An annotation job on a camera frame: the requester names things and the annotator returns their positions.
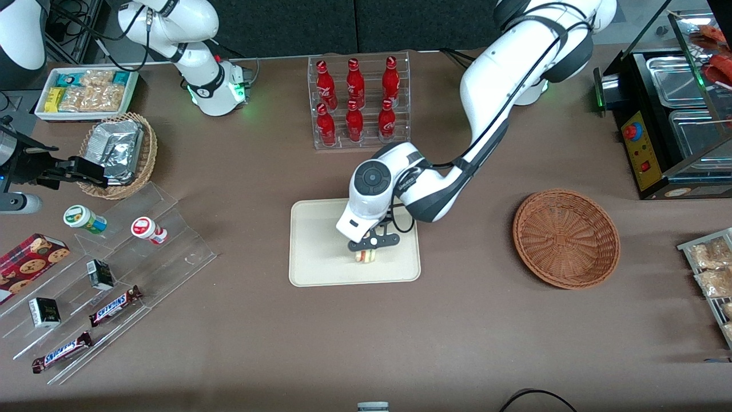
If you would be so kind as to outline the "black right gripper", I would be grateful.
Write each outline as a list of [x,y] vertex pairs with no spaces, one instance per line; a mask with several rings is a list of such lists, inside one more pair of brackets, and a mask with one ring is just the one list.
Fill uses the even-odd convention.
[[66,170],[53,172],[53,179],[47,177],[48,169],[55,169],[57,159],[51,155],[59,150],[48,146],[26,134],[18,132],[10,116],[2,117],[2,190],[10,186],[39,185],[57,191],[60,183],[83,183],[99,188],[108,187],[104,167],[80,156],[71,156],[66,161]]

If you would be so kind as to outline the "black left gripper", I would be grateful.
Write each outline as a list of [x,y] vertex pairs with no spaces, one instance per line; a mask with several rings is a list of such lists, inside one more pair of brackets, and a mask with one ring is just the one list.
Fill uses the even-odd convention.
[[355,260],[361,260],[361,252],[368,250],[373,250],[373,258],[376,260],[379,248],[396,246],[400,243],[400,235],[388,230],[391,223],[392,221],[379,222],[359,242],[348,242],[348,250],[355,252]]

